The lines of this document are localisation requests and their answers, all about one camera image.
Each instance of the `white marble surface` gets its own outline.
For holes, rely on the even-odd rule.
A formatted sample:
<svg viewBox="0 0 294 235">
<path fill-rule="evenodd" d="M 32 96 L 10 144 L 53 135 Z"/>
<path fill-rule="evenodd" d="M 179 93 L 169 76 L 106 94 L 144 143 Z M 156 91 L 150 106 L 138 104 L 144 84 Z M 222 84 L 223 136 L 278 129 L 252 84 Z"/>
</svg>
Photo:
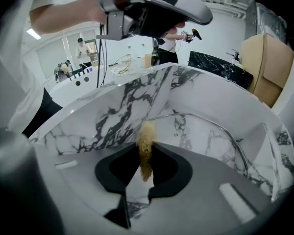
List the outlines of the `white marble surface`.
<svg viewBox="0 0 294 235">
<path fill-rule="evenodd" d="M 265 194 L 272 195 L 273 190 L 273 164 L 265 126 L 260 124 L 244 139 L 238 141 L 248 163 L 249 180 L 255 183 Z M 244 164 L 242 158 L 235 158 L 235 169 L 243 174 Z"/>
<path fill-rule="evenodd" d="M 66 107 L 84 95 L 87 95 L 87 93 L 95 90 L 97 87 L 98 67 L 90 68 L 92 68 L 93 71 L 88 73 L 85 69 L 85 74 L 80 72 L 80 76 L 78 74 L 75 75 L 75 78 L 72 76 L 71 81 L 67 78 L 63 82 L 54 86 L 49 93 L 52 100 L 61 107 Z M 101 67 L 99 73 L 99 85 L 103 81 L 103 74 L 103 67 Z M 104 81 L 105 84 L 113 81 L 113 75 L 109 69 L 107 70 Z"/>
<path fill-rule="evenodd" d="M 134 224 L 149 206 L 148 193 L 152 187 L 154 187 L 153 174 L 151 174 L 147 182 L 144 182 L 141 177 L 140 167 L 138 167 L 126 187 L 127 208 L 131 224 Z"/>
<path fill-rule="evenodd" d="M 264 152 L 274 160 L 266 158 L 259 166 L 273 168 L 275 176 L 268 180 L 277 190 L 267 191 L 263 186 L 263 191 L 275 198 L 293 184 L 294 148 L 288 132 L 280 119 L 248 91 L 211 73 L 172 64 L 120 79 L 59 111 L 31 139 L 44 144 L 54 155 L 100 150 L 133 138 L 144 120 L 174 111 L 205 117 L 226 128 L 236 140 L 264 124 L 270 130 L 267 139 L 274 146 Z M 189 118 L 176 117 L 159 124 L 159 138 L 235 168 L 237 151 L 228 137 L 207 123 Z"/>
</svg>

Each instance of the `white shirt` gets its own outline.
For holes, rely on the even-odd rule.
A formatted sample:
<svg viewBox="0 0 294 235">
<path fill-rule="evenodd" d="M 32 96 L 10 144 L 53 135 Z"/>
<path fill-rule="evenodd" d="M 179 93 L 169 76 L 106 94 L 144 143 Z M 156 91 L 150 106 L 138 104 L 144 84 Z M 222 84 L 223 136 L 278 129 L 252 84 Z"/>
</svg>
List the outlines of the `white shirt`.
<svg viewBox="0 0 294 235">
<path fill-rule="evenodd" d="M 176 47 L 176 41 L 175 40 L 169 40 L 164 38 L 163 39 L 165 41 L 164 44 L 159 45 L 160 49 L 175 53 L 175 47 Z"/>
<path fill-rule="evenodd" d="M 21 49 L 30 10 L 56 0 L 18 0 L 1 19 L 0 128 L 21 133 L 36 115 L 44 87 L 22 61 Z"/>
<path fill-rule="evenodd" d="M 79 52 L 82 52 L 81 57 L 79 58 L 79 63 L 84 64 L 91 61 L 90 57 L 87 55 L 87 47 L 83 45 L 83 47 L 78 46 L 76 51 L 76 56 L 79 56 Z"/>
</svg>

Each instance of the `marble countertop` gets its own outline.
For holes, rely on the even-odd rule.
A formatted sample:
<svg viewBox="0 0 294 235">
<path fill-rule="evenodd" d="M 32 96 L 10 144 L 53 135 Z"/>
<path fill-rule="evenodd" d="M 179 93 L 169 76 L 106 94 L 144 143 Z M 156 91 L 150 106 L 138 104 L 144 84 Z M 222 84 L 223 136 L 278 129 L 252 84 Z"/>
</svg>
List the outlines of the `marble countertop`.
<svg viewBox="0 0 294 235">
<path fill-rule="evenodd" d="M 222 126 L 248 160 L 249 180 L 272 200 L 294 183 L 294 147 L 280 119 L 235 83 L 188 66 L 167 63 L 123 76 L 64 107 L 31 141 L 66 155 L 135 140 L 155 120 L 158 140 L 218 159 L 238 173 L 244 167 L 231 138 L 193 114 Z"/>
<path fill-rule="evenodd" d="M 189 66 L 209 71 L 215 75 L 224 77 L 246 90 L 253 80 L 252 74 L 237 67 L 236 65 L 200 52 L 191 51 Z"/>
</svg>

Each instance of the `black marble panel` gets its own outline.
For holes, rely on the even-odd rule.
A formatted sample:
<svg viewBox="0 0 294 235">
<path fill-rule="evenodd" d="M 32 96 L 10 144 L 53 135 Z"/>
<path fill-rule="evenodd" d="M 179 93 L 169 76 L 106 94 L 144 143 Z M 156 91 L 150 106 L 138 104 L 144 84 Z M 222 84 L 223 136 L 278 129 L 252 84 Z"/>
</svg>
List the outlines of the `black marble panel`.
<svg viewBox="0 0 294 235">
<path fill-rule="evenodd" d="M 247 89 L 253 80 L 252 74 L 237 67 L 236 65 L 220 58 L 195 51 L 191 51 L 189 66 L 224 77 L 244 89 Z"/>
</svg>

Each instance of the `gray device handle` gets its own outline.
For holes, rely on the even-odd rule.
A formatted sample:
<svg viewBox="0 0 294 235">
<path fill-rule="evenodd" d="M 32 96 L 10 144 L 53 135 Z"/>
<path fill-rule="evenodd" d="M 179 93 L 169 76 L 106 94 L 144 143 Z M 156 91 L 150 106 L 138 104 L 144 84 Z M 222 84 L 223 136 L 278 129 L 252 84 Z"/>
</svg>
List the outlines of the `gray device handle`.
<svg viewBox="0 0 294 235">
<path fill-rule="evenodd" d="M 34 147 L 22 134 L 0 129 L 0 189 L 6 197 L 9 216 L 25 221 L 22 230 L 64 234 L 62 220 L 38 168 Z"/>
</svg>

